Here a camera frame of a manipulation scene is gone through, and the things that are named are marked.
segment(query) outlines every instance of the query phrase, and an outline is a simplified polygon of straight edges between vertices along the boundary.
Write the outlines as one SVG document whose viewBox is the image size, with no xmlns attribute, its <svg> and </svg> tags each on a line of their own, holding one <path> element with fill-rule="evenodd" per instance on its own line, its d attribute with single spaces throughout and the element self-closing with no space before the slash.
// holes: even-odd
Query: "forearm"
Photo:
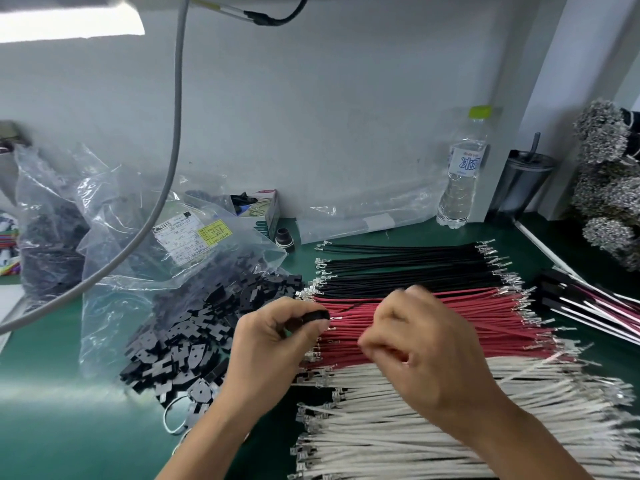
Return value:
<svg viewBox="0 0 640 480">
<path fill-rule="evenodd" d="M 257 420 L 220 394 L 156 480 L 222 480 Z"/>
<path fill-rule="evenodd" d="M 534 416 L 516 405 L 469 444 L 501 480 L 593 480 Z"/>
</svg>

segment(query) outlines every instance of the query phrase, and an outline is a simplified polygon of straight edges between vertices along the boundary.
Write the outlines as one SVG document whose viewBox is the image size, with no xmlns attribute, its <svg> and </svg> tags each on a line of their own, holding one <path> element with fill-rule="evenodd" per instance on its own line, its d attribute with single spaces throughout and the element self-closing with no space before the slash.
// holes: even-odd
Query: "bottle label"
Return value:
<svg viewBox="0 0 640 480">
<path fill-rule="evenodd" d="M 449 151 L 449 173 L 462 177 L 474 177 L 480 168 L 483 156 L 484 150 L 475 152 L 452 146 Z"/>
</svg>

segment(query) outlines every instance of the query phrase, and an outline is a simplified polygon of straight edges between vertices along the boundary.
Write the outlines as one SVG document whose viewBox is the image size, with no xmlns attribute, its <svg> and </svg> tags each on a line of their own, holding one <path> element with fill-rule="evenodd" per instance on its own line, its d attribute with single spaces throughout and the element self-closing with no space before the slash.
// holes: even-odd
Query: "right hand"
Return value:
<svg viewBox="0 0 640 480">
<path fill-rule="evenodd" d="M 412 409 L 471 448 L 522 412 L 493 379 L 474 327 L 420 286 L 386 297 L 358 345 Z"/>
</svg>

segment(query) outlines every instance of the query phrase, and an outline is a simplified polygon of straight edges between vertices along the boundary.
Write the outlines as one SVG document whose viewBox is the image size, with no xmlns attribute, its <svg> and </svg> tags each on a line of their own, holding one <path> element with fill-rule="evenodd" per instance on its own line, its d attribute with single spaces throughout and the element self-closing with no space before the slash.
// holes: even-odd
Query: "black cable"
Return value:
<svg viewBox="0 0 640 480">
<path fill-rule="evenodd" d="M 266 13 L 249 10 L 244 10 L 244 14 L 249 17 L 253 23 L 255 23 L 256 25 L 260 25 L 261 27 L 280 27 L 286 23 L 289 23 L 295 17 L 297 17 L 304 9 L 307 1 L 308 0 L 300 0 L 300 3 L 296 7 L 296 9 L 293 10 L 292 14 L 286 18 L 272 18 Z"/>
</svg>

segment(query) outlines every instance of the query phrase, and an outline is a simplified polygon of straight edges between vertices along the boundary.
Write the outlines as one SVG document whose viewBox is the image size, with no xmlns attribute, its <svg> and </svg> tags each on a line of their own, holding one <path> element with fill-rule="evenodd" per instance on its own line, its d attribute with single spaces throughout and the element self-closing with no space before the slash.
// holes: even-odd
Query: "plastic bottle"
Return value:
<svg viewBox="0 0 640 480">
<path fill-rule="evenodd" d="M 449 151 L 449 183 L 438 206 L 438 224 L 452 229 L 467 223 L 476 193 L 476 177 L 488 139 L 491 106 L 473 106 Z"/>
</svg>

